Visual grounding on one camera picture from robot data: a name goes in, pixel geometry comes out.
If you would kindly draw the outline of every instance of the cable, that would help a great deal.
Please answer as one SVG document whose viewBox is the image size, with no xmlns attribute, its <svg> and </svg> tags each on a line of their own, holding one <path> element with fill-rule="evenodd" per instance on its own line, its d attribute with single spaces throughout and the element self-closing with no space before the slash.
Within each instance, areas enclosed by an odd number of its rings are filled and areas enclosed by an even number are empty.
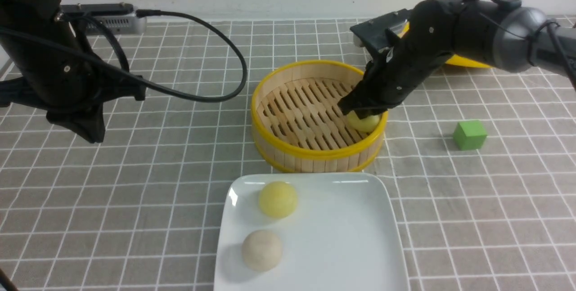
<svg viewBox="0 0 576 291">
<path fill-rule="evenodd" d="M 4 273 L 4 271 L 2 271 L 2 269 L 0 269 L 0 285 L 6 291 L 18 291 L 16 285 L 10 281 L 10 278 Z"/>
<path fill-rule="evenodd" d="M 566 72 L 566 76 L 568 76 L 568 78 L 570 79 L 570 83 L 572 83 L 572 86 L 576 90 L 576 72 L 570 66 L 570 62 L 568 62 L 568 57 L 566 57 L 566 52 L 562 48 L 562 45 L 560 44 L 560 41 L 558 40 L 558 37 L 556 35 L 556 29 L 559 28 L 559 26 L 553 28 L 552 27 L 553 24 L 554 24 L 553 22 L 548 23 L 546 25 L 546 30 L 548 31 L 550 41 L 552 41 L 552 45 L 556 50 L 556 54 L 559 55 L 560 61 L 562 62 L 562 66 L 564 67 L 564 71 Z"/>
<path fill-rule="evenodd" d="M 207 23 L 206 21 L 204 21 L 198 17 L 194 17 L 194 16 L 191 16 L 189 14 L 180 13 L 180 12 L 169 12 L 169 11 L 162 11 L 162 10 L 144 10 L 143 9 L 143 10 L 136 10 L 136 16 L 138 18 L 154 17 L 154 16 L 170 16 L 170 17 L 184 18 L 184 19 L 194 21 L 200 25 L 203 25 L 208 30 L 214 32 L 228 46 L 230 46 L 232 51 L 234 51 L 234 53 L 236 54 L 236 56 L 240 60 L 240 64 L 242 66 L 242 79 L 240 80 L 240 84 L 239 84 L 238 88 L 236 88 L 236 90 L 234 90 L 234 92 L 232 92 L 226 96 L 230 96 L 230 98 L 233 98 L 234 96 L 237 96 L 241 92 L 241 90 L 243 89 L 243 87 L 245 86 L 245 84 L 248 80 L 248 66 L 246 65 L 246 61 L 245 61 L 242 53 L 238 49 L 238 47 L 236 47 L 236 45 L 234 45 L 234 43 L 228 37 L 226 37 L 226 35 L 224 35 L 220 30 L 216 29 L 216 27 L 214 27 L 213 25 Z"/>
<path fill-rule="evenodd" d="M 155 90 L 155 91 L 160 92 L 162 94 L 168 94 L 168 95 L 174 96 L 176 98 L 183 98 L 185 100 L 204 102 L 204 103 L 218 103 L 218 102 L 224 102 L 224 101 L 230 100 L 231 98 L 234 98 L 235 96 L 237 96 L 241 92 L 241 90 L 243 90 L 243 88 L 246 85 L 246 82 L 248 80 L 248 77 L 247 77 L 248 76 L 248 67 L 246 65 L 246 61 L 244 60 L 244 57 L 242 56 L 242 53 L 240 53 L 238 48 L 222 32 L 218 31 L 218 29 L 214 28 L 210 24 L 207 24 L 206 22 L 204 22 L 202 20 L 200 20 L 200 21 L 201 21 L 201 22 L 199 22 L 200 24 L 202 24 L 204 26 L 208 25 L 208 27 L 207 27 L 208 29 L 214 31 L 220 38 L 224 39 L 224 41 L 226 41 L 226 43 L 228 45 L 230 45 L 232 50 L 236 53 L 236 55 L 240 59 L 240 63 L 242 65 L 242 78 L 240 80 L 240 84 L 239 84 L 238 88 L 236 88 L 236 90 L 234 90 L 230 94 L 226 94 L 224 96 L 215 96 L 215 97 L 196 96 L 194 94 L 186 94 L 184 92 L 173 90 L 171 88 L 167 88 L 166 86 L 162 86 L 162 85 L 156 84 L 154 82 L 150 82 L 149 80 L 146 80 L 144 78 L 140 78 L 140 77 L 132 74 L 131 72 L 126 72 L 125 70 L 117 68 L 114 65 L 110 65 L 108 63 L 105 63 L 97 57 L 83 53 L 83 52 L 78 51 L 76 49 L 71 49 L 70 47 L 60 45 L 58 43 L 43 39 L 41 37 L 29 35 L 27 33 L 23 33 L 20 31 L 13 31 L 12 29 L 9 29 L 6 27 L 0 27 L 0 34 L 7 35 L 10 37 L 20 38 L 20 39 L 29 41 L 31 43 L 36 43 L 38 45 L 50 47 L 51 49 L 56 49 L 58 51 L 62 51 L 64 53 L 70 54 L 74 57 L 81 58 L 84 61 L 91 63 L 92 65 L 98 66 L 100 68 L 103 68 L 103 69 L 109 71 L 109 75 L 122 76 L 124 78 L 127 78 L 133 82 L 140 83 L 143 86 L 146 86 L 147 88 L 150 88 L 151 90 Z"/>
<path fill-rule="evenodd" d="M 480 12 L 479 13 L 481 17 L 483 17 L 484 19 L 488 20 L 488 22 L 490 22 L 491 24 L 494 24 L 496 27 L 502 29 L 503 31 L 506 31 L 507 33 L 510 33 L 513 36 L 516 36 L 520 39 L 528 39 L 528 37 L 522 37 L 521 35 L 516 35 L 516 33 L 513 33 L 512 31 L 502 27 L 502 25 L 500 25 L 499 23 L 497 23 L 496 21 L 492 20 L 492 18 L 486 16 L 484 13 Z"/>
<path fill-rule="evenodd" d="M 110 46 L 112 47 L 114 54 L 118 57 L 118 62 L 120 62 L 120 66 L 126 72 L 130 72 L 130 64 L 128 63 L 128 58 L 124 53 L 124 49 L 122 49 L 118 39 L 114 36 L 114 34 L 106 27 L 100 20 L 92 17 L 92 16 L 79 16 L 74 18 L 69 18 L 67 21 L 76 21 L 76 20 L 84 20 L 89 24 L 93 25 L 96 29 L 102 33 L 102 35 L 106 38 L 109 42 Z"/>
</svg>

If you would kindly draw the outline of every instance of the steamer basket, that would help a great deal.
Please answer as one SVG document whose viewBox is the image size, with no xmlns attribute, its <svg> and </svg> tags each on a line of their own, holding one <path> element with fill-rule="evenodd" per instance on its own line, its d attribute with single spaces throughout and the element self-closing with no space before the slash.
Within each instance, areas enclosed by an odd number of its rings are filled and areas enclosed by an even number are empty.
<svg viewBox="0 0 576 291">
<path fill-rule="evenodd" d="M 266 76 L 252 96 L 258 152 L 283 172 L 362 170 L 377 156 L 387 112 L 375 131 L 356 131 L 337 107 L 363 72 L 333 61 L 297 62 Z"/>
</svg>

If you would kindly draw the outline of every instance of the green cube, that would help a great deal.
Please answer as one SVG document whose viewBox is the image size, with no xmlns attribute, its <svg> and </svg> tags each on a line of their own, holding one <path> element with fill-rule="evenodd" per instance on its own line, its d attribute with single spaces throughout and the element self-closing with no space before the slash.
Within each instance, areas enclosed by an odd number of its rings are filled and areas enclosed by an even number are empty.
<svg viewBox="0 0 576 291">
<path fill-rule="evenodd" d="M 480 149 L 488 133 L 479 120 L 461 121 L 454 131 L 454 140 L 460 150 Z"/>
</svg>

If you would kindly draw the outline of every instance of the white plate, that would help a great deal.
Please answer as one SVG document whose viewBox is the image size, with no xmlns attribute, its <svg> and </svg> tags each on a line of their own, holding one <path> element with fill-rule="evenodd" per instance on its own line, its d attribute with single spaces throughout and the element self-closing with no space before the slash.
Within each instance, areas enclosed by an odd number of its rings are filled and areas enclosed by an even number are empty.
<svg viewBox="0 0 576 291">
<path fill-rule="evenodd" d="M 292 215 L 273 220 L 258 208 L 264 184 L 298 192 Z M 265 273 L 245 266 L 248 234 L 271 229 L 282 262 Z M 404 252 L 386 188 L 365 173 L 267 174 L 237 179 L 228 192 L 216 254 L 214 291 L 407 291 Z"/>
</svg>

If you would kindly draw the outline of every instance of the wooden slats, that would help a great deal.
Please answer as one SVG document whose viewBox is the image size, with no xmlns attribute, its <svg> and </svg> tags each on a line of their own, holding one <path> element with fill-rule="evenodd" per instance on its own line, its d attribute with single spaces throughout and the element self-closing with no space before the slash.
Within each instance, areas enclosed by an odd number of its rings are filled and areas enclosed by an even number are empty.
<svg viewBox="0 0 576 291">
<path fill-rule="evenodd" d="M 299 75 L 293 72 L 292 81 L 261 99 L 257 114 L 266 129 L 282 141 L 312 150 L 344 148 L 367 137 L 351 128 L 337 107 L 338 100 L 352 90 L 350 84 Z"/>
</svg>

